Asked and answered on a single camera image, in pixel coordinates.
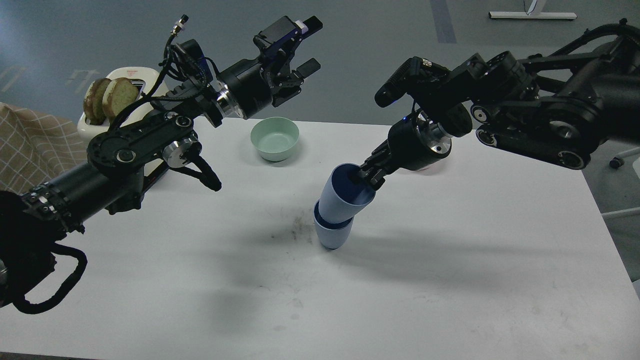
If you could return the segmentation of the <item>black robot arm, image right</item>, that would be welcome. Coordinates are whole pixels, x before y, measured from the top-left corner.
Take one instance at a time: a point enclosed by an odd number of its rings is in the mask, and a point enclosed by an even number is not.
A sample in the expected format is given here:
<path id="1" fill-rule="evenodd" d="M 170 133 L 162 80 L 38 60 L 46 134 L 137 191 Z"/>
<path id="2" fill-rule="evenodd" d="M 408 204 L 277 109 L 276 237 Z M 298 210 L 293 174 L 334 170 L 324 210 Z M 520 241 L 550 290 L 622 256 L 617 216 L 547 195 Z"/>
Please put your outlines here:
<path id="1" fill-rule="evenodd" d="M 377 191 L 398 169 L 448 157 L 452 138 L 469 134 L 473 121 L 485 146 L 584 169 L 608 140 L 639 143 L 639 46 L 639 29 L 621 19 L 547 56 L 474 54 L 452 70 L 411 57 L 374 100 L 384 108 L 409 95 L 414 109 L 347 177 Z"/>

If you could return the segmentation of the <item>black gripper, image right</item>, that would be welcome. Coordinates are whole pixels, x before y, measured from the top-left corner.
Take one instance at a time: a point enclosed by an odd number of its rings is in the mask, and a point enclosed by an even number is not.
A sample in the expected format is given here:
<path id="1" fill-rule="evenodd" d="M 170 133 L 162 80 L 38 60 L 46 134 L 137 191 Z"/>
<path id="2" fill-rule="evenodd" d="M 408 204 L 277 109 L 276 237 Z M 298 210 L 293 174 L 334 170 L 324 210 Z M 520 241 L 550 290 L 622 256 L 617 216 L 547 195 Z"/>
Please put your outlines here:
<path id="1" fill-rule="evenodd" d="M 349 180 L 368 183 L 378 191 L 387 174 L 432 166 L 450 155 L 452 145 L 452 137 L 426 114 L 407 115 L 391 126 L 386 141 L 372 151 L 361 168 L 349 172 Z"/>

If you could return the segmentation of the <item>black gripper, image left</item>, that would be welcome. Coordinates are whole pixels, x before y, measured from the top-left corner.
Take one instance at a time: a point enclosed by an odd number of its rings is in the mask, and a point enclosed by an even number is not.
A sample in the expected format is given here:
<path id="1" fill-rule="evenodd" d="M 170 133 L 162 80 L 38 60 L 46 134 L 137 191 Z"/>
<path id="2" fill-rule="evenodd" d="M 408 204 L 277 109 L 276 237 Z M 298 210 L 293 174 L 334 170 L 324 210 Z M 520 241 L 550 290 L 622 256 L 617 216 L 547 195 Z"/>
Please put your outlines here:
<path id="1" fill-rule="evenodd" d="M 221 115 L 248 119 L 268 105 L 279 107 L 297 96 L 305 80 L 322 66 L 311 58 L 293 69 L 291 60 L 306 35 L 322 29 L 317 16 L 296 21 L 282 16 L 254 35 L 258 56 L 241 59 L 215 76 L 219 87 L 215 104 Z"/>

